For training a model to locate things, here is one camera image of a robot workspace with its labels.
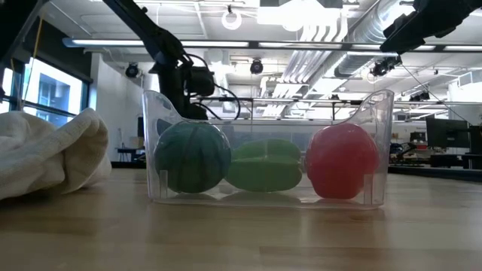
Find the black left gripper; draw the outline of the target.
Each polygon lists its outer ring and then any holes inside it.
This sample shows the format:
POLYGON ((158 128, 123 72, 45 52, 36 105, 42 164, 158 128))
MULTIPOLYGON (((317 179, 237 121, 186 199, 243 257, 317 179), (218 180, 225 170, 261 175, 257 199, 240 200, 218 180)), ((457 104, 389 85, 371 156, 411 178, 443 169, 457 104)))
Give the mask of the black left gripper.
POLYGON ((192 120, 206 120, 206 109, 189 103, 187 105, 182 86, 182 74, 172 65, 161 64, 157 72, 160 92, 170 100, 182 117, 192 120))

